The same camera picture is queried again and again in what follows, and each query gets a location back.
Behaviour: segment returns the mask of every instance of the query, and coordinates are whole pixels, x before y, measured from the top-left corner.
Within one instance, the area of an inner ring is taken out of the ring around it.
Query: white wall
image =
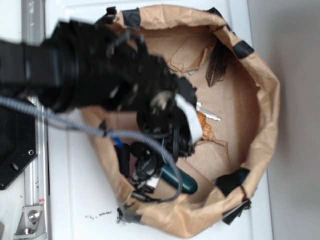
[[[21,41],[21,0],[0,0],[0,39]],[[0,191],[0,222],[5,225],[2,240],[13,239],[17,230],[25,205],[24,182],[22,173],[7,190]]]
[[[320,239],[320,1],[248,0],[253,47],[281,82],[268,168],[275,240]]]

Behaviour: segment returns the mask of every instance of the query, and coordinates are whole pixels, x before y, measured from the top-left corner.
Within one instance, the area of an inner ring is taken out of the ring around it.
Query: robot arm
[[[137,50],[127,44],[129,39]],[[40,46],[0,41],[0,95],[38,96],[58,113],[91,105],[137,111],[140,130],[154,138],[167,136],[168,149],[174,131],[180,130],[176,157],[192,154],[197,138],[177,95],[195,108],[195,92],[130,31],[118,36],[103,25],[71,21],[59,22]]]

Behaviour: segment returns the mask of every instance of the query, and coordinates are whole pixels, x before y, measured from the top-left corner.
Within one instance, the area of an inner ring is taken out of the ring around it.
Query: white tape
[[[183,96],[180,94],[176,94],[175,97],[175,102],[178,108],[180,108],[188,122],[189,125],[189,130],[191,133],[191,141],[192,144],[195,144],[199,139],[202,138],[203,132],[202,132],[202,127],[199,122],[199,118],[197,115],[197,111],[194,106],[192,106],[191,103],[185,100]]]

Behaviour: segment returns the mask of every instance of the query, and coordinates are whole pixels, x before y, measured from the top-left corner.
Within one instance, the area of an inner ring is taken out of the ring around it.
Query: screw
[[[29,235],[29,234],[32,234],[33,231],[31,231],[31,228],[30,227],[26,227],[22,230],[23,234],[24,235]]]
[[[32,223],[35,223],[35,222],[37,222],[39,220],[40,213],[37,212],[36,210],[32,210],[32,211],[29,212],[28,216],[29,216],[30,221]]]

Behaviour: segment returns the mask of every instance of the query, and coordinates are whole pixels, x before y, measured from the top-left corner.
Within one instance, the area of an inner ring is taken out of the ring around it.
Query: paper bag
[[[108,27],[118,33],[126,28],[142,33],[149,52],[163,56],[172,71],[184,74],[197,88],[202,106],[222,118],[221,122],[207,120],[215,142],[200,141],[193,156],[178,160],[177,166],[197,181],[198,190],[191,195],[182,193],[173,202],[144,203],[132,198],[134,187],[119,172],[113,142],[108,138],[91,139],[128,221],[178,237],[192,237],[253,196],[275,151],[279,81],[215,11],[154,5],[122,11],[112,19],[113,25]],[[226,69],[209,86],[208,68],[215,69],[209,58],[218,42],[226,46]],[[84,108],[82,113],[84,120],[95,127],[106,120],[109,128],[138,130],[135,113],[110,113],[97,106]],[[243,180],[237,183],[234,179],[239,180],[239,176]],[[161,180],[152,197],[172,197],[175,191]]]

